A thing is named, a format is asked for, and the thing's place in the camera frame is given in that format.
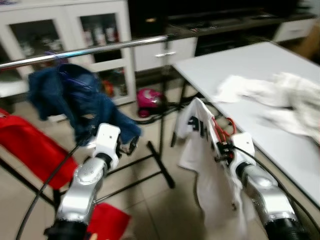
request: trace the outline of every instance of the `white cabinet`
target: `white cabinet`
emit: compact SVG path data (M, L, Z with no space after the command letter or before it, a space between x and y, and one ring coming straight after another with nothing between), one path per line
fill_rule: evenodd
M190 37L174 40L169 43L169 63L193 58L195 56L197 38ZM134 48L135 71L159 68L163 65L164 43L136 46Z
M13 6L0 11L0 45L10 60L131 40L125 0L66 1L60 5L26 9ZM130 49L72 57L67 61L96 73L102 81L101 91L113 97L116 104L135 100ZM33 71L53 64L37 63L19 67L17 71L25 79Z
M306 37L315 23L315 19L289 21L281 24L276 31L273 41L282 42Z

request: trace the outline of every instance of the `red cloth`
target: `red cloth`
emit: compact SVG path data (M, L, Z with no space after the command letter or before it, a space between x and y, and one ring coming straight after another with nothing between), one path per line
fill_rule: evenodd
M89 235L97 233L97 240L119 240L124 234L130 218L123 211L107 203L100 203L93 210L87 232Z
M43 182L68 154L51 138L19 116L0 108L0 145L23 162ZM70 182L77 163L70 157L49 185L59 189Z

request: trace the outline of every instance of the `metal rail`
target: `metal rail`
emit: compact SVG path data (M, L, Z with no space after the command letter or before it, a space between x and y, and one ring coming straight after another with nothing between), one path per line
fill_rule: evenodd
M41 56L30 57L30 58L15 60L15 61L9 61L9 62L0 64L0 71L5 71L5 70L22 67L26 65L31 65L31 64L36 64L36 63L50 62L57 59L67 59L67 58L73 58L73 57L78 57L78 56L87 55L87 54L97 54L102 52L119 50L123 48L132 48L132 47L141 46L141 45L163 43L167 41L168 38L169 38L168 35L160 35L155 37L147 37L147 38L141 38L136 40L111 43L106 46L83 48L78 50L65 51L65 52L61 52L53 55L41 55Z

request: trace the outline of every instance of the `pink vacuum cleaner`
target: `pink vacuum cleaner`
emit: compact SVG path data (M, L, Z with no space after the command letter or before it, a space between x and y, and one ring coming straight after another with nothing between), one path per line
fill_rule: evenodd
M143 88L136 94L138 104L138 115L140 118L147 118L150 115L160 114L164 111L166 97L151 88Z

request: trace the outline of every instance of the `cabinet drawer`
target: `cabinet drawer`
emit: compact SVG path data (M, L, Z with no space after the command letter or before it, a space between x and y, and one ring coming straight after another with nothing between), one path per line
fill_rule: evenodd
M169 44L169 63L195 56L197 38L174 40ZM155 43L134 48L135 71L159 68L163 65L164 43Z
M281 24L274 35L274 42L282 42L307 36L314 24L314 19L289 21Z

